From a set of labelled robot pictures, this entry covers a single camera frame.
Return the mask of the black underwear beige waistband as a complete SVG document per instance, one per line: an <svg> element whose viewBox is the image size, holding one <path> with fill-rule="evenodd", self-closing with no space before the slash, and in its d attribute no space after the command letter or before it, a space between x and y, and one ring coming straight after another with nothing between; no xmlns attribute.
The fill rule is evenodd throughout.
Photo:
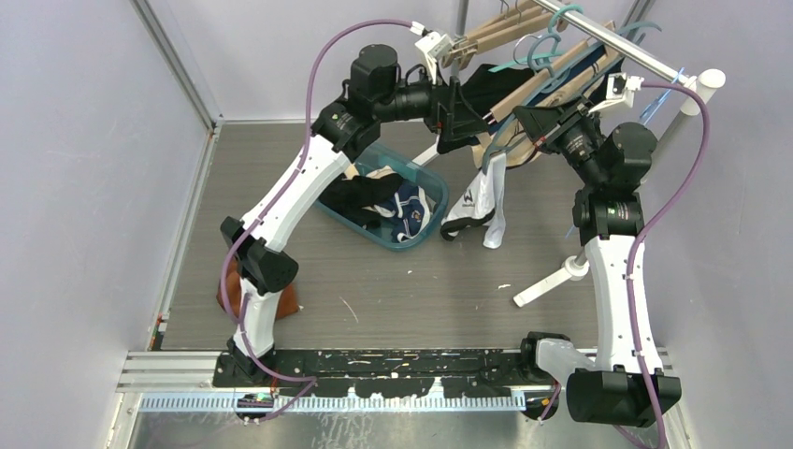
<svg viewBox="0 0 793 449"><path fill-rule="evenodd" d="M319 195L319 202L338 215L365 229L381 226L376 205L392 198L404 179L397 173L380 178L354 176L334 179Z"/></svg>

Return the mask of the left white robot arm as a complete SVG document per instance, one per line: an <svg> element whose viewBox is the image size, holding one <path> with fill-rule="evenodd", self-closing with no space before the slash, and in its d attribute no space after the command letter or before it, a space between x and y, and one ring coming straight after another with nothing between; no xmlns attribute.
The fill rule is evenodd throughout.
<svg viewBox="0 0 793 449"><path fill-rule="evenodd" d="M259 386L278 377L270 359L282 291L298 263L284 248L320 193L381 136L384 123L422 120L440 142L469 138L488 128L462 94L457 77L440 73L452 47L416 45L423 61L403 71L395 49L372 44L359 51L341 94L307 119L296 159L242 218L221 224L228 245L219 280L225 311L237 329L220 358L233 385Z"/></svg>

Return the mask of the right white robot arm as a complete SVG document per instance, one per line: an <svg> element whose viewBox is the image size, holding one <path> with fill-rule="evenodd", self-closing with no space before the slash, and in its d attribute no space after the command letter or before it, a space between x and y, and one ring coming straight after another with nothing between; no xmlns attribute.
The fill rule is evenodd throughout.
<svg viewBox="0 0 793 449"><path fill-rule="evenodd" d="M561 334L531 332L522 343L520 374L531 384L557 381L576 422L650 427L682 396L680 379L665 373L657 353L643 285L638 189L657 139L635 122L603 135L598 113L584 99L519 106L513 114L540 152L562 155L584 183L572 217L593 276L598 318L595 358Z"/></svg>

